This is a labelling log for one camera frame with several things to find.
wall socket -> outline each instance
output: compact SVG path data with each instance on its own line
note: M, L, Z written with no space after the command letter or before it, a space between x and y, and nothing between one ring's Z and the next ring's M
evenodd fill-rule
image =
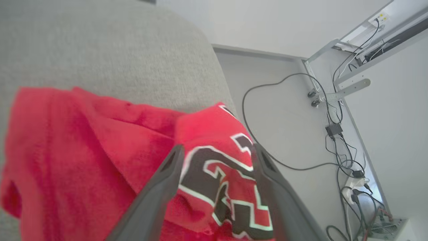
M385 22L389 20L389 15L387 15L384 12L380 12L369 20L369 23L377 27L377 22L375 21L375 19L379 21L379 26L381 26L381 25L384 25Z

red jersey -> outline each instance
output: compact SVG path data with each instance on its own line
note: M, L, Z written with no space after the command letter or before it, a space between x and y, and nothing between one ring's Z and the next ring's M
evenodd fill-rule
M23 88L1 205L21 219L24 241L104 240L176 144L185 160L161 240L273 239L251 139L222 103L185 114L80 88Z

power adapter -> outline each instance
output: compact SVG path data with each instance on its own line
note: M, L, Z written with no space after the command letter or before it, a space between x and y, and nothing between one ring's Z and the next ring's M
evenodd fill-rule
M339 123L331 124L331 125L325 127L325 129L326 129L326 131L330 137L333 137L334 135L342 133L342 131L343 131L342 127L340 126Z
M358 171L352 171L352 176L354 178L364 178L364 172L358 170Z

gray upholstery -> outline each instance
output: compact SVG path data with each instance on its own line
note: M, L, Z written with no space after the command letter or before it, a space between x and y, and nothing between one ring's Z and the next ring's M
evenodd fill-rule
M225 102L235 111L205 36L137 0L0 1L0 136L19 86L70 89L179 111ZM19 240L0 211L0 239Z

power strip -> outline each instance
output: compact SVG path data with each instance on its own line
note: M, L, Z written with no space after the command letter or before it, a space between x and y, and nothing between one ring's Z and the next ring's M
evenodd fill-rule
M366 181L364 178L348 177L348 180L346 181L345 186L354 189L356 187L363 187L365 183L366 183ZM345 197L345 200L349 202L349 204L355 204L355 202L352 201L352 199L351 199L351 195L352 195L351 189L349 189L349 188L343 189L342 194Z

